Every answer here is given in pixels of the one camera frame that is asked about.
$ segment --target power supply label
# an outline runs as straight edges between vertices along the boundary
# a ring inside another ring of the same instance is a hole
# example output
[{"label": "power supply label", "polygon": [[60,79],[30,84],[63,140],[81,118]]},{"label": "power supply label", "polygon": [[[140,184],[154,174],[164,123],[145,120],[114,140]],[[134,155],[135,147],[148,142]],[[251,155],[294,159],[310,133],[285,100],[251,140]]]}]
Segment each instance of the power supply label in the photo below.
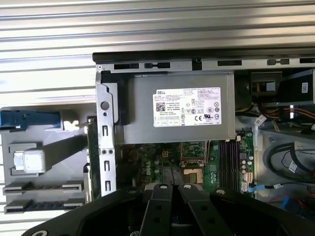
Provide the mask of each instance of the power supply label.
[{"label": "power supply label", "polygon": [[154,127],[221,124],[221,89],[158,89],[153,119]]}]

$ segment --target screw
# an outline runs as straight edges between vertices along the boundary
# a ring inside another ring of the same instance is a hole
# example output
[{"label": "screw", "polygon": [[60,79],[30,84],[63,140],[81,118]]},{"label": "screw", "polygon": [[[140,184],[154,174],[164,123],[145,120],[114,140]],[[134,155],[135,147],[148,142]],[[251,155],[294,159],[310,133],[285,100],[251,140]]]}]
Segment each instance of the screw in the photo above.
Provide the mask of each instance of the screw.
[{"label": "screw", "polygon": [[133,231],[130,236],[138,236],[139,235],[139,231]]},{"label": "screw", "polygon": [[186,189],[191,189],[191,185],[185,184],[185,185],[184,185],[184,188],[186,188]]},{"label": "screw", "polygon": [[218,194],[221,194],[221,195],[224,195],[224,194],[225,194],[225,191],[222,190],[222,189],[218,189],[218,190],[217,190],[217,193],[218,193]]},{"label": "screw", "polygon": [[46,230],[37,231],[36,233],[32,234],[31,236],[47,236],[48,232]]}]

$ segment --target motherboard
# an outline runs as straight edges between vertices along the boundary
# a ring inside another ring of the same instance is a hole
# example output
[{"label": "motherboard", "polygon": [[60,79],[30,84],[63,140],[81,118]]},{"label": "motherboard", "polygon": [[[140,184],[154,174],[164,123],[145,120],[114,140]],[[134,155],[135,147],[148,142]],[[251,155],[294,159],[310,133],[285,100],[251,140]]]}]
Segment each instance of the motherboard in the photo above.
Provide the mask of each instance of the motherboard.
[{"label": "motherboard", "polygon": [[253,183],[252,132],[241,131],[230,141],[143,144],[136,147],[141,163],[139,182],[195,183],[211,192],[227,187],[247,193]]}]

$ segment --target corrugated metal wall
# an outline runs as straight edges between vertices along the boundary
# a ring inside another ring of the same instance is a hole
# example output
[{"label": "corrugated metal wall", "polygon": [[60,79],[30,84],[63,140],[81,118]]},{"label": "corrugated metal wall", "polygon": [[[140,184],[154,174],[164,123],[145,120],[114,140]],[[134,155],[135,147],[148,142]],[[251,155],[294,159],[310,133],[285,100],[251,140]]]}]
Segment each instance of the corrugated metal wall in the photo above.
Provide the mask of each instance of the corrugated metal wall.
[{"label": "corrugated metal wall", "polygon": [[[93,52],[314,42],[310,0],[0,0],[0,105],[93,102]],[[56,214],[0,213],[0,235]]]}]

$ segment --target cable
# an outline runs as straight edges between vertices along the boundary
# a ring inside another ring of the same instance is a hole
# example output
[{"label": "cable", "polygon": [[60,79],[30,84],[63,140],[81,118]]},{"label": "cable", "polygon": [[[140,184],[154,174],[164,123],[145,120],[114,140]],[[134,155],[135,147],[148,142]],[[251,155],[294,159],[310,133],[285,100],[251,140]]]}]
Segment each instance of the cable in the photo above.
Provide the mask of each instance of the cable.
[{"label": "cable", "polygon": [[304,154],[308,154],[308,155],[315,155],[315,153],[304,152],[304,151],[300,151],[300,153],[304,153]]},{"label": "cable", "polygon": [[282,194],[282,195],[280,195],[280,196],[276,196],[276,197],[272,198],[271,200],[269,200],[269,203],[272,203],[272,202],[274,202],[275,200],[280,199],[280,198],[283,198],[283,197],[285,197],[285,196],[288,196],[288,197],[293,198],[293,199],[296,200],[303,208],[306,208],[306,206],[301,202],[301,200],[295,198],[295,197],[292,196],[291,194]]},{"label": "cable", "polygon": [[289,152],[290,152],[290,151],[287,151],[287,152],[283,155],[283,158],[281,159],[281,164],[282,164],[284,167],[288,168],[288,169],[289,169],[289,167],[284,165],[284,159],[285,159],[285,156],[286,156]]},{"label": "cable", "polygon": [[239,109],[239,110],[237,110],[235,112],[249,112],[249,111],[251,111],[254,108],[254,106],[255,106],[255,104],[252,104],[250,107]]},{"label": "cable", "polygon": [[266,158],[266,163],[267,163],[267,167],[268,169],[273,172],[274,174],[282,177],[282,178],[286,178],[288,180],[291,180],[291,181],[296,181],[296,182],[304,182],[304,183],[315,183],[315,178],[313,177],[313,174],[312,174],[312,178],[296,178],[296,177],[291,177],[291,176],[288,176],[284,173],[281,173],[279,170],[276,170],[273,165],[272,165],[272,162],[271,162],[271,157],[276,154],[276,153],[279,153],[279,152],[282,152],[282,151],[289,151],[290,154],[291,154],[291,158],[292,160],[295,162],[295,164],[302,170],[305,171],[305,169],[307,170],[306,172],[309,173],[311,170],[309,170],[308,168],[306,168],[305,166],[302,165],[302,163],[297,159],[297,156],[295,154],[295,149],[294,149],[294,143],[289,143],[289,144],[282,144],[282,145],[278,145],[276,147],[273,147],[268,155],[267,155],[267,158]]},{"label": "cable", "polygon": [[312,192],[312,186],[307,186],[307,191],[309,192],[309,194],[313,197],[313,198],[315,198],[315,193],[313,193]]}]

